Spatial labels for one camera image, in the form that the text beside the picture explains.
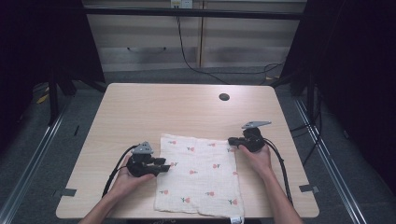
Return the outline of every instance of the metal frame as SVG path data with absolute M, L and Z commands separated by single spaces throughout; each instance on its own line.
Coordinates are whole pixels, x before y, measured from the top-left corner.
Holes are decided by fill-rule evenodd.
M 330 154 L 329 149 L 327 149 L 326 145 L 324 144 L 323 139 L 319 138 L 319 132 L 316 126 L 310 123 L 309 117 L 306 115 L 306 108 L 304 103 L 301 100 L 296 100 L 295 104 L 300 112 L 300 115 L 306 125 L 309 134 L 312 137 L 314 143 L 318 141 L 318 153 L 323 160 L 323 163 L 329 172 L 330 177 L 332 178 L 332 182 L 334 183 L 335 187 L 340 194 L 340 197 L 348 211 L 353 223 L 366 224 L 367 221 L 364 218 L 363 212 L 359 207 L 358 202 L 356 201 L 355 197 L 353 196 L 352 192 L 349 190 L 347 183 L 345 182 L 344 178 L 342 177 L 340 171 L 338 170 L 337 166 L 335 165 L 334 160 L 332 159 L 332 155 Z
M 233 11 L 188 8 L 155 7 L 35 7 L 35 13 L 77 13 L 91 15 L 137 15 L 137 16 L 177 16 L 209 18 L 245 18 L 267 20 L 299 21 L 304 19 L 326 19 L 325 15 L 306 15 L 298 12 Z
M 62 120 L 64 118 L 64 112 L 70 105 L 71 99 L 72 97 L 69 96 L 58 118 L 54 120 L 53 123 L 47 128 L 43 138 L 41 139 L 40 144 L 38 144 L 38 147 L 35 150 L 35 154 L 27 164 L 14 190 L 12 190 L 11 194 L 8 196 L 7 200 L 5 201 L 3 207 L 0 210 L 0 223 L 2 224 L 11 223 L 15 214 L 17 213 L 17 210 L 21 205 L 23 197 L 25 196 L 27 190 L 29 189 L 30 184 L 33 181 L 33 178 L 35 177 L 35 173 L 38 170 L 38 167 L 40 166 L 41 162 L 43 161 L 48 148 L 50 147 L 50 143 L 52 142 L 53 137 L 58 132 L 58 129 L 61 126 Z

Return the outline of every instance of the black cable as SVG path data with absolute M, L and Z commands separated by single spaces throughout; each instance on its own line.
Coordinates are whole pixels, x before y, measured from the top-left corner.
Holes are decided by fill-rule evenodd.
M 335 21 L 334 21 L 333 24 L 332 24 L 332 29 L 331 29 L 331 32 L 330 32 L 330 34 L 329 34 L 329 38 L 327 38 L 327 41 L 326 41 L 326 44 L 325 44 L 325 48 L 324 48 L 324 50 L 322 51 L 322 54 L 320 55 L 319 63 L 318 63 L 318 64 L 321 64 L 321 61 L 323 61 L 324 55 L 325 55 L 326 51 L 328 50 L 328 48 L 329 48 L 329 46 L 330 46 L 330 42 L 331 42 L 332 35 L 333 35 L 333 33 L 334 33 L 334 30 L 335 30 L 335 26 L 336 26 L 336 24 L 337 24 L 337 22 L 338 22 L 338 20 L 339 20 L 339 18 L 340 18 L 341 11 L 342 11 L 342 9 L 344 8 L 345 4 L 346 4 L 346 0 L 343 1 L 342 5 L 340 6 L 340 9 L 338 10 L 338 13 L 337 13 L 337 16 L 336 16 L 336 18 L 335 18 Z M 317 140 L 315 141 L 314 146 L 313 146 L 313 147 L 311 148 L 311 150 L 309 151 L 308 156 L 305 158 L 305 160 L 304 160 L 304 162 L 303 162 L 303 166 L 306 164 L 306 162 L 308 161 L 308 159 L 311 157 L 311 155 L 312 155 L 312 153 L 313 153 L 315 147 L 317 146 L 319 140 L 321 139 L 321 126 L 322 126 L 322 123 L 321 123 L 321 122 L 322 122 L 322 121 L 321 121 L 321 115 L 320 115 L 320 127 L 319 127 L 319 132 L 318 132 Z
M 316 136 L 317 140 L 315 141 L 315 144 L 309 150 L 308 156 L 306 156 L 305 160 L 303 161 L 303 166 L 306 165 L 306 162 L 309 160 L 309 158 L 311 157 L 315 148 L 317 147 L 319 141 L 321 140 L 321 131 L 322 131 L 321 100 L 322 100 L 322 97 L 319 92 L 317 93 L 317 95 L 318 95 L 317 97 L 318 97 L 319 131 L 318 131 L 318 135 Z
M 282 157 L 279 154 L 279 151 L 277 150 L 276 146 L 274 145 L 273 142 L 271 142 L 267 138 L 263 138 L 265 144 L 268 145 L 276 154 L 277 159 L 279 160 L 280 163 L 280 168 L 282 169 L 282 174 L 283 174 L 283 179 L 285 181 L 285 191 L 286 191 L 286 196 L 288 197 L 289 201 L 291 202 L 291 205 L 293 205 L 293 199 L 291 198 L 291 193 L 290 193 L 290 187 L 289 187 L 289 180 L 288 180 L 288 174 L 286 173 L 286 167 L 285 167 L 285 162 L 282 159 Z
M 117 165 L 116 165 L 116 167 L 114 168 L 113 172 L 111 172 L 111 175 L 108 177 L 107 183 L 106 183 L 106 185 L 105 185 L 105 189 L 103 190 L 102 198 L 105 197 L 105 195 L 107 194 L 108 189 L 110 188 L 110 185 L 111 185 L 111 181 L 113 181 L 114 176 L 116 175 L 116 173 L 119 171 L 119 169 L 121 169 L 121 168 L 124 167 L 124 166 L 122 166 L 122 167 L 119 168 L 120 163 L 122 162 L 122 160 L 123 160 L 123 158 L 125 157 L 125 155 L 126 155 L 129 151 L 131 151 L 133 148 L 136 148 L 136 147 L 137 147 L 137 146 L 132 146 L 132 147 L 126 149 L 126 151 L 122 154 L 122 156 L 121 156 L 119 162 L 117 162 Z
M 213 76 L 213 75 L 214 74 L 235 74 L 235 75 L 259 75 L 259 74 L 266 74 L 267 72 L 269 72 L 269 71 L 277 68 L 278 66 L 284 64 L 284 62 L 283 63 L 270 63 L 270 64 L 267 64 L 267 65 L 264 66 L 264 71 L 262 71 L 262 72 L 253 72 L 253 73 L 246 73 L 246 72 L 210 72 L 209 73 L 209 72 L 200 71 L 200 70 L 192 68 L 189 65 L 189 63 L 187 62 L 186 54 L 184 52 L 183 39 L 181 37 L 180 17 L 177 17 L 177 29 L 178 29 L 178 37 L 180 39 L 180 46 L 181 46 L 181 53 L 183 55 L 183 60 L 184 60 L 184 63 L 190 68 L 190 70 L 192 70 L 194 72 L 197 72 L 197 73 L 201 73 L 201 74 L 205 74 L 205 75 L 211 76 L 211 77 L 215 78 L 216 80 L 218 80 L 218 81 L 220 81 L 220 82 L 222 82 L 222 83 L 224 83 L 226 85 L 231 85 L 231 84 L 226 82 L 226 81 L 224 81 L 224 80 L 222 80 L 222 79 L 220 79 L 220 78 L 218 78 L 218 77 L 216 77 L 216 76 Z M 268 66 L 273 66 L 273 68 L 270 68 L 270 69 L 266 70 L 266 68 Z
M 304 129 L 304 128 L 307 128 L 307 127 L 311 127 L 311 126 L 313 126 L 313 123 L 316 122 L 316 120 L 318 119 L 320 110 L 321 110 L 321 100 L 322 100 L 321 95 L 320 95 L 320 98 L 319 98 L 319 92 L 318 92 L 318 90 L 317 90 L 317 97 L 318 97 L 318 99 L 317 99 L 317 113 L 316 113 L 316 115 L 314 116 L 314 120 L 313 120 L 313 121 L 310 120 L 307 124 L 303 124 L 303 125 L 301 125 L 301 126 L 299 126 L 299 127 L 290 129 L 290 132 L 291 132 L 291 133 L 292 133 L 292 132 L 295 132 L 295 131 L 299 131 L 299 130 Z
M 295 135 L 295 136 L 292 136 L 292 138 L 298 138 L 298 137 L 301 137 L 301 136 L 303 136 L 303 135 L 306 135 L 308 133 L 308 131 L 305 131 L 305 132 L 303 132 L 303 133 L 300 133 L 300 134 L 297 134 L 297 135 Z
M 119 171 L 120 169 L 125 168 L 125 167 L 131 167 L 131 166 L 126 166 L 126 165 L 121 166 L 119 169 L 117 169 L 117 171 Z

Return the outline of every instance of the round hole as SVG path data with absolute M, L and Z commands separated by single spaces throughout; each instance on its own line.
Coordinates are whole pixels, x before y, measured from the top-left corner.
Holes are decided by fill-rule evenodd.
M 219 95 L 219 98 L 222 101 L 228 101 L 228 100 L 230 100 L 230 95 L 227 94 L 227 93 L 222 93 L 222 94 Z

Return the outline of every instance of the white cloth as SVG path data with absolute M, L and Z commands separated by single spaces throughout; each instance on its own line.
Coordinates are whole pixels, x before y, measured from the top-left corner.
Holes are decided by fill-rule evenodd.
M 157 211 L 243 217 L 235 153 L 227 141 L 163 134 L 161 157 L 171 165 L 157 177 Z

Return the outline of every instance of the aluminum rail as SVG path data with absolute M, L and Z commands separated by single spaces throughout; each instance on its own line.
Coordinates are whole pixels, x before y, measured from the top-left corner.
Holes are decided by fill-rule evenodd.
M 62 123 L 64 118 L 64 112 L 71 102 L 71 97 L 68 97 L 67 102 L 59 114 L 58 118 L 49 126 L 41 139 L 41 142 L 38 144 L 38 147 L 35 150 L 35 154 L 33 155 L 30 162 L 27 164 L 23 174 L 21 175 L 20 180 L 15 186 L 14 190 L 12 190 L 11 194 L 8 196 L 6 202 L 0 210 L 0 223 L 8 224 L 11 223 L 14 218 L 18 208 L 21 205 L 21 202 L 30 187 L 30 184 L 35 177 L 35 173 L 38 170 L 41 162 L 43 161 L 48 148 L 50 147 L 50 143 L 52 142 L 53 137 L 58 132 L 58 129 Z
M 317 142 L 319 135 L 318 129 L 316 126 L 309 125 L 309 118 L 306 115 L 306 108 L 303 101 L 296 100 L 295 104 L 300 112 L 301 117 L 303 118 L 305 125 L 307 125 L 307 129 L 312 137 L 312 140 L 314 141 L 314 143 Z M 318 140 L 318 153 L 322 158 L 323 163 L 326 166 L 330 177 L 332 178 L 332 182 L 337 188 L 338 193 L 340 194 L 344 206 L 346 207 L 346 210 L 348 211 L 353 223 L 366 224 L 367 221 L 364 218 L 358 202 L 356 201 L 355 197 L 347 186 L 344 178 L 341 176 L 341 173 L 339 172 L 334 160 L 332 159 L 332 155 L 330 154 L 329 149 L 327 149 L 324 141 L 321 138 Z

